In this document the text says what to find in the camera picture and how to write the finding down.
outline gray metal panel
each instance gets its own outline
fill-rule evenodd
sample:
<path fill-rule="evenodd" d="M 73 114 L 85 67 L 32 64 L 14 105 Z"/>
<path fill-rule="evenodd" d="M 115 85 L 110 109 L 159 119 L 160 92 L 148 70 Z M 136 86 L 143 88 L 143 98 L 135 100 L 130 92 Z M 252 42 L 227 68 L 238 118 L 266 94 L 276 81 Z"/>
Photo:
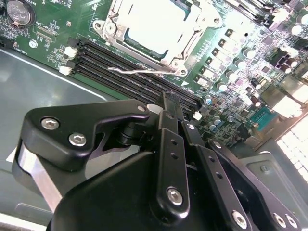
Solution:
<path fill-rule="evenodd" d="M 47 225 L 51 212 L 44 199 L 19 185 L 6 161 L 14 150 L 24 115 L 37 107 L 97 103 L 114 100 L 88 86 L 82 85 L 18 53 L 0 50 L 0 213 Z M 90 161 L 87 176 L 131 155 L 108 154 Z"/>
<path fill-rule="evenodd" d="M 247 168 L 298 218 L 308 230 L 308 206 L 271 153 L 241 159 Z"/>

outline chip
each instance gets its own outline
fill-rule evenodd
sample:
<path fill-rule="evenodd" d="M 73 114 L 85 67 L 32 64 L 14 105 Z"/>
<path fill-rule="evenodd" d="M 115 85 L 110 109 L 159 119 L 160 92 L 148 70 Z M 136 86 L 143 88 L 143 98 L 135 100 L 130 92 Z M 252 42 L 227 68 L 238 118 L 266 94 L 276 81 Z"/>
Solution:
<path fill-rule="evenodd" d="M 265 66 L 265 67 L 262 68 L 262 71 L 263 71 L 264 73 L 269 72 L 269 70 L 270 70 L 270 69 L 269 69 L 267 66 Z"/>

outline black plastic bracket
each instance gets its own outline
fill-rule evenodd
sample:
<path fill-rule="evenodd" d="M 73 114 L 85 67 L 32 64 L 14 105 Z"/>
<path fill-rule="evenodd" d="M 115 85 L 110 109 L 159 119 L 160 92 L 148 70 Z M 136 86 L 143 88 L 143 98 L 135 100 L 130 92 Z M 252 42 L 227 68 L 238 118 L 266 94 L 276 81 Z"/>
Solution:
<path fill-rule="evenodd" d="M 260 230 L 301 230 L 293 213 L 226 146 L 215 139 L 210 139 L 208 145 L 218 155 L 233 188 L 247 199 L 247 211 Z"/>
<path fill-rule="evenodd" d="M 26 114 L 21 139 L 30 152 L 61 169 L 76 171 L 84 167 L 95 150 L 97 134 L 108 138 L 118 126 L 145 122 L 149 116 L 146 106 L 137 100 L 37 108 Z M 45 129 L 41 124 L 45 118 L 55 119 L 59 127 Z M 72 145 L 69 136 L 73 133 L 83 134 L 86 144 Z"/>
<path fill-rule="evenodd" d="M 154 195 L 150 205 L 165 224 L 179 223 L 190 210 L 183 138 L 178 135 L 179 98 L 163 94 L 159 114 L 155 160 Z"/>
<path fill-rule="evenodd" d="M 224 230 L 247 230 L 252 231 L 252 226 L 249 219 L 236 196 L 228 177 L 221 166 L 215 152 L 204 147 L 198 129 L 189 124 L 187 121 L 181 123 L 183 137 L 185 138 L 185 152 L 187 158 L 196 164 L 198 171 L 211 187 L 209 190 L 213 191 L 219 210 L 224 219 L 221 224 L 225 227 Z M 241 228 L 237 223 L 235 217 L 242 219 Z"/>

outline black capacitor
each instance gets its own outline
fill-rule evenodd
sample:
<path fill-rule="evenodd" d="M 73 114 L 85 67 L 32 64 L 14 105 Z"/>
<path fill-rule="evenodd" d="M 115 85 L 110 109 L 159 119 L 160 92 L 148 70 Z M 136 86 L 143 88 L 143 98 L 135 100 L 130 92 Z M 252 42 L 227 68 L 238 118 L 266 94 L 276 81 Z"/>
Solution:
<path fill-rule="evenodd" d="M 261 102 L 255 96 L 252 96 L 250 98 L 250 100 L 254 104 L 255 107 L 260 107 L 261 106 Z"/>
<path fill-rule="evenodd" d="M 256 78 L 253 78 L 251 81 L 250 81 L 251 85 L 254 86 L 254 88 L 256 90 L 259 90 L 262 86 L 261 84 L 259 83 L 259 81 L 256 79 Z"/>

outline silver metal plate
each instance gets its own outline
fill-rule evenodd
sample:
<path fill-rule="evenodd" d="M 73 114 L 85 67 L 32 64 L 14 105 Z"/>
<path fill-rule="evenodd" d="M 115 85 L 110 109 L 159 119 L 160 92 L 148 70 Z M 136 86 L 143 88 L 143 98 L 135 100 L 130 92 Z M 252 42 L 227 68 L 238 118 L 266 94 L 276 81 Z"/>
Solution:
<path fill-rule="evenodd" d="M 222 24 L 211 1 L 187 8 L 184 11 L 170 0 L 113 0 L 105 21 L 93 22 L 93 28 L 107 44 L 153 69 L 186 76 L 184 64 L 205 30 Z M 162 58 L 132 47 L 128 39 Z"/>

